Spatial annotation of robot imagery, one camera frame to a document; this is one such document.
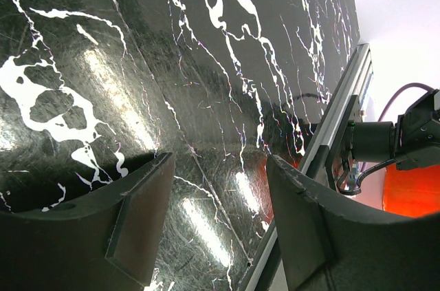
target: orange object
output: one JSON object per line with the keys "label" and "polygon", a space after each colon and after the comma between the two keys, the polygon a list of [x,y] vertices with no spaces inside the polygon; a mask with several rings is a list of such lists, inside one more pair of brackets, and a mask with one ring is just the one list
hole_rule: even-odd
{"label": "orange object", "polygon": [[440,166],[398,171],[386,169],[383,207],[385,211],[421,217],[440,211]]}

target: marble surface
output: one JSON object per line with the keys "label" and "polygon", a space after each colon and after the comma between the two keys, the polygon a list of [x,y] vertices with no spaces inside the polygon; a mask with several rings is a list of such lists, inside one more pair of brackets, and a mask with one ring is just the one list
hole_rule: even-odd
{"label": "marble surface", "polygon": [[0,0],[0,209],[177,155],[151,287],[237,290],[359,39],[354,0]]}

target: white wall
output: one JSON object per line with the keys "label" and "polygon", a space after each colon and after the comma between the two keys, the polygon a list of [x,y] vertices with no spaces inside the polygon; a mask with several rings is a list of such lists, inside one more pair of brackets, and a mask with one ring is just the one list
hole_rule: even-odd
{"label": "white wall", "polygon": [[[361,41],[371,44],[377,115],[389,98],[410,82],[440,87],[440,0],[355,0]],[[388,120],[423,94],[409,89],[396,101]]]}

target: purple cable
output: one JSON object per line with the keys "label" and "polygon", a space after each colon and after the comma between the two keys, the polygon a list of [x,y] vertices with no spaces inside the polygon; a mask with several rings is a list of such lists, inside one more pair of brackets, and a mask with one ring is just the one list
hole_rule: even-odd
{"label": "purple cable", "polygon": [[[393,97],[391,97],[389,102],[386,103],[385,108],[382,111],[382,113],[380,114],[380,117],[379,117],[378,121],[382,121],[385,118],[386,112],[388,112],[388,110],[390,109],[390,106],[394,103],[396,98],[399,97],[399,95],[401,93],[403,93],[404,91],[406,91],[409,88],[421,88],[421,89],[424,89],[426,91],[434,90],[434,88],[431,88],[430,86],[425,85],[424,83],[408,83],[407,85],[404,85],[402,88],[400,88],[398,91],[396,91],[396,93],[393,95]],[[362,164],[362,168],[360,169],[360,172],[361,173],[365,172],[365,169],[366,169],[366,162],[364,162]]]}

